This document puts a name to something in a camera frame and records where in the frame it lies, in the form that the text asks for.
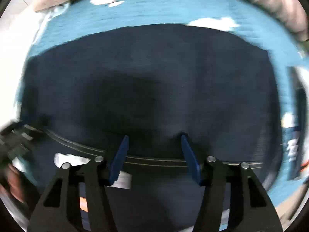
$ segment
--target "silver screw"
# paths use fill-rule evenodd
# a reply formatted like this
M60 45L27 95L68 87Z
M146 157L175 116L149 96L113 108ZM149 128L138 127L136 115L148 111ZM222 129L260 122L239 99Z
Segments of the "silver screw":
M96 158L95 158L95 162L102 162L103 161L103 156L97 156Z
M216 158L213 157L213 156L208 156L208 157L207 157L207 161L213 163L213 162L216 161Z
M248 169L248 168L249 168L249 165L248 165L248 163L246 163L246 162L243 162L243 163L241 163L240 165L241 165L241 167L242 167L243 169Z
M70 163L63 163L61 168L62 169L68 169L70 167Z

